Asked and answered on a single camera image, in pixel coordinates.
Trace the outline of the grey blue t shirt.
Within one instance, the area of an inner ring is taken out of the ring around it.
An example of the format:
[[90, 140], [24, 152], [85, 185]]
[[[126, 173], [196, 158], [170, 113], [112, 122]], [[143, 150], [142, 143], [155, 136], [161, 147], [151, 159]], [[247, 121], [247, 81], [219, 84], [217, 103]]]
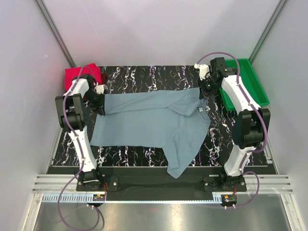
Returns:
[[107, 94], [96, 118], [92, 146], [161, 148], [177, 179], [198, 154], [210, 126], [199, 88]]

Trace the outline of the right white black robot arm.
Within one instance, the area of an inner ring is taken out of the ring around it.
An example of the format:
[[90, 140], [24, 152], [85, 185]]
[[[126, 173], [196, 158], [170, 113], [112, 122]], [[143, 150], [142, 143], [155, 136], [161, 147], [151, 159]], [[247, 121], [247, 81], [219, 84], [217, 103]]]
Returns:
[[229, 191], [243, 184], [244, 167], [252, 153], [265, 145], [270, 122], [270, 111], [263, 109], [250, 95], [240, 76], [240, 66], [227, 67], [223, 57], [211, 60], [210, 65], [195, 63], [199, 71], [200, 94], [223, 89], [231, 99], [237, 117], [232, 129], [233, 148], [215, 185]]

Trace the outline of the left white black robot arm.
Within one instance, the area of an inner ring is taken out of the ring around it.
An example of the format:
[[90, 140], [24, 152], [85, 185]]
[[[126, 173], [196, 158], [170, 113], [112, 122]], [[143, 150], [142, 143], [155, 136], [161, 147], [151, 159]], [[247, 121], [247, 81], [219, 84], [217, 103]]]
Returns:
[[70, 136], [78, 157], [77, 190], [98, 191], [103, 188], [104, 179], [91, 150], [88, 136], [90, 116], [84, 99], [89, 101], [93, 112], [105, 115], [104, 86], [98, 85], [90, 74], [74, 77], [69, 90], [55, 98], [55, 105], [60, 127]]

